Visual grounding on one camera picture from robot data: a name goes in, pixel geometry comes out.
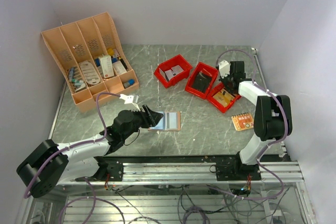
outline bottle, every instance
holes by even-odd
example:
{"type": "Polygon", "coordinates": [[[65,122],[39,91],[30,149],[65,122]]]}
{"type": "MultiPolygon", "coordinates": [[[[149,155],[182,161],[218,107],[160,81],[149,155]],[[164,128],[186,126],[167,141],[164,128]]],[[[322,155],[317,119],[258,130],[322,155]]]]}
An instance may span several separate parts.
{"type": "Polygon", "coordinates": [[[124,88],[128,88],[130,86],[132,86],[133,84],[135,84],[135,81],[133,79],[128,80],[127,82],[124,82],[124,88]]]}

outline wall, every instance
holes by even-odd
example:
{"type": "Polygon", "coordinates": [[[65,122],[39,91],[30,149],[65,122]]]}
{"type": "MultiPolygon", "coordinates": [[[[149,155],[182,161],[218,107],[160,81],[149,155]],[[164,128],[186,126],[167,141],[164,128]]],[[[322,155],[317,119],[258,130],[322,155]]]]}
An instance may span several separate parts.
{"type": "Polygon", "coordinates": [[[286,0],[51,0],[66,24],[108,11],[122,43],[259,46],[286,0]]]}
{"type": "Polygon", "coordinates": [[[63,77],[40,32],[59,26],[48,0],[0,0],[0,216],[14,223],[17,166],[48,137],[63,77]]]}
{"type": "Polygon", "coordinates": [[[269,89],[291,98],[286,145],[319,223],[335,223],[336,0],[288,0],[259,54],[269,89]]]}

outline orange notebook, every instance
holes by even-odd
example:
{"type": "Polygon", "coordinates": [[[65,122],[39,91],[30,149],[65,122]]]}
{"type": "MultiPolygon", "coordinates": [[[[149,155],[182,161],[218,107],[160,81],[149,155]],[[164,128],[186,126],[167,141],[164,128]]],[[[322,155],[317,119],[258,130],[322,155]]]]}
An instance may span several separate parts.
{"type": "Polygon", "coordinates": [[[233,115],[231,118],[237,131],[253,129],[254,120],[251,113],[233,115]]]}

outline marble tabletop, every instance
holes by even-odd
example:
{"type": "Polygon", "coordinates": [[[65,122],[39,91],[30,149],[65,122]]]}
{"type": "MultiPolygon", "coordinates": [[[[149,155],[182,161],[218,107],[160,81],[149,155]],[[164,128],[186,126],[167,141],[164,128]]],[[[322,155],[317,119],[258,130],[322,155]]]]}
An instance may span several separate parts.
{"type": "MultiPolygon", "coordinates": [[[[250,112],[255,106],[245,98],[239,99],[225,114],[222,114],[207,100],[184,91],[187,79],[166,89],[153,75],[158,64],[181,54],[194,68],[198,62],[215,66],[216,58],[227,49],[238,48],[251,53],[250,47],[190,46],[190,45],[123,45],[123,50],[134,69],[140,88],[139,105],[147,104],[156,111],[180,111],[181,130],[178,132],[157,132],[141,129],[140,136],[130,146],[124,146],[114,156],[161,156],[161,155],[220,155],[236,154],[248,143],[253,130],[236,131],[231,116],[250,112]]],[[[229,52],[223,59],[243,60],[249,77],[253,70],[251,60],[240,52],[229,52]]],[[[260,73],[256,81],[262,84],[260,73]]],[[[107,125],[113,123],[118,113],[125,109],[122,100],[113,100],[101,107],[107,125]]],[[[57,117],[52,139],[56,143],[83,140],[103,130],[96,110],[81,113],[75,106],[69,89],[66,89],[57,117]]],[[[130,143],[136,133],[130,136],[130,143]]],[[[275,144],[267,154],[282,154],[275,144]]]]}

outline table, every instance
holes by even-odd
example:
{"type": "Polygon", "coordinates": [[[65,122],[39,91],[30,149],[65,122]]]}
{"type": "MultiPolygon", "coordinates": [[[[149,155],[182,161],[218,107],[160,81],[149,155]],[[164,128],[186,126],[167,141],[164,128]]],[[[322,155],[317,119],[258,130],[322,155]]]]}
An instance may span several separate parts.
{"type": "MultiPolygon", "coordinates": [[[[139,138],[130,146],[124,146],[113,156],[162,156],[162,155],[220,155],[236,154],[248,143],[253,130],[237,132],[231,116],[250,112],[255,106],[245,98],[238,100],[225,114],[208,101],[184,91],[187,80],[165,87],[153,75],[158,64],[181,54],[193,67],[198,62],[215,66],[216,58],[228,49],[238,48],[251,53],[247,46],[190,46],[190,45],[123,45],[123,50],[140,83],[138,104],[147,104],[154,111],[180,111],[181,130],[178,132],[149,132],[141,129],[139,138]]],[[[243,60],[247,77],[253,71],[251,60],[240,52],[229,52],[222,59],[243,60]]],[[[256,81],[262,84],[260,71],[256,81]]],[[[118,113],[125,109],[122,100],[113,100],[101,107],[107,125],[113,123],[118,113]]],[[[56,119],[52,139],[56,143],[83,140],[103,130],[96,110],[81,113],[75,106],[69,89],[66,89],[56,119]]],[[[136,133],[130,136],[130,143],[136,133]]],[[[267,154],[281,155],[280,144],[272,145],[267,154]]]]}

